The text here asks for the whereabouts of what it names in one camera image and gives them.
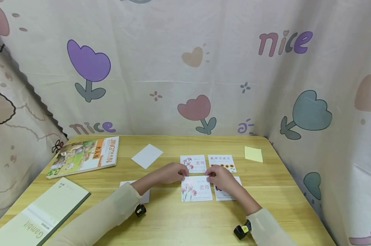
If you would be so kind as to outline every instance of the paper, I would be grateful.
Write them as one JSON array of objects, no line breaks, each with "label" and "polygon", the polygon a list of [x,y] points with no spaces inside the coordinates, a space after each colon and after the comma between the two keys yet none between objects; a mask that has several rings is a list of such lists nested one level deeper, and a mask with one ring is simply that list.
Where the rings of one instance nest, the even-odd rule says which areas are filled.
[{"label": "paper", "polygon": [[204,173],[207,170],[204,155],[181,155],[180,163],[186,165],[190,173]]},{"label": "paper", "polygon": [[132,157],[132,161],[147,169],[162,153],[162,151],[149,144]]},{"label": "paper", "polygon": [[244,157],[247,160],[258,161],[263,163],[263,156],[261,155],[261,149],[255,149],[244,146]]},{"label": "paper", "polygon": [[[120,182],[120,186],[122,186],[123,184],[129,182],[130,184],[132,184],[133,182],[135,182],[136,180],[132,180],[132,181],[121,181]],[[142,199],[140,200],[140,204],[146,204],[146,203],[149,203],[150,202],[150,190],[148,190],[146,193],[143,194],[142,196]]]},{"label": "paper", "polygon": [[231,173],[237,173],[236,167],[234,166],[232,155],[209,155],[209,165],[223,166]]},{"label": "paper", "polygon": [[[237,182],[241,185],[240,177],[234,177]],[[214,192],[215,192],[215,199],[217,201],[234,201],[235,198],[222,190],[220,190],[215,184],[214,184]]]},{"label": "paper", "polygon": [[185,180],[181,182],[181,201],[211,201],[212,193],[207,178],[208,176],[185,177]]}]

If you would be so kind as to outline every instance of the beige sleeve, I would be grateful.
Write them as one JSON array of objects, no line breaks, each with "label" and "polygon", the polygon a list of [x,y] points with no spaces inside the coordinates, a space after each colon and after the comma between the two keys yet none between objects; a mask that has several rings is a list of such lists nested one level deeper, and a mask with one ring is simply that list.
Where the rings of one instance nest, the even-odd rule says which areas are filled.
[{"label": "beige sleeve", "polygon": [[296,246],[267,209],[248,215],[247,220],[251,223],[251,234],[258,246]]},{"label": "beige sleeve", "polygon": [[47,246],[92,246],[106,232],[128,219],[141,196],[126,183],[71,221]]}]

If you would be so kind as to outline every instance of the book cover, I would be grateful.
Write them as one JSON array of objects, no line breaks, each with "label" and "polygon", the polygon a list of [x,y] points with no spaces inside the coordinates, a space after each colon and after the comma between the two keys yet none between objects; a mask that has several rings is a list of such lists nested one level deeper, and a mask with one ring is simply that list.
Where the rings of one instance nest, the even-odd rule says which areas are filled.
[{"label": "book cover", "polygon": [[115,166],[119,142],[120,138],[116,136],[66,144],[54,157],[54,163],[46,178]]},{"label": "book cover", "polygon": [[89,196],[87,190],[61,178],[0,228],[0,246],[43,245]]}]

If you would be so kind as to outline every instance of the teacher's day card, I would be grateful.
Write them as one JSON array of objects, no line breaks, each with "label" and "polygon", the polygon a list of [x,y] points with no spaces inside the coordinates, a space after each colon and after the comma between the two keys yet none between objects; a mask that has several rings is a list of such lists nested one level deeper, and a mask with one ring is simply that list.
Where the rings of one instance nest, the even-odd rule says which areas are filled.
[{"label": "teacher's day card", "polygon": [[209,165],[223,166],[231,173],[237,173],[232,155],[209,155]]},{"label": "teacher's day card", "polygon": [[204,155],[181,155],[180,163],[186,165],[191,174],[204,173],[207,170]]},{"label": "teacher's day card", "polygon": [[212,193],[207,178],[208,176],[185,177],[181,182],[181,201],[211,201]]},{"label": "teacher's day card", "polygon": [[[240,177],[236,176],[234,178],[241,185]],[[235,198],[231,194],[220,190],[215,184],[214,184],[214,192],[215,192],[215,199],[217,201],[234,201],[235,200]]]}]

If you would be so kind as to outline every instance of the right hand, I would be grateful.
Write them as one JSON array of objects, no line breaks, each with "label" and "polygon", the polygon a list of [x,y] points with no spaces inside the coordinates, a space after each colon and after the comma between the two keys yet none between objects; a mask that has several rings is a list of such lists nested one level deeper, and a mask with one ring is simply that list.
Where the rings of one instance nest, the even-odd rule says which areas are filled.
[{"label": "right hand", "polygon": [[215,184],[219,189],[234,194],[235,191],[242,187],[234,176],[226,168],[218,165],[211,166],[204,174],[210,175],[215,173],[215,177],[208,177],[208,182]]}]

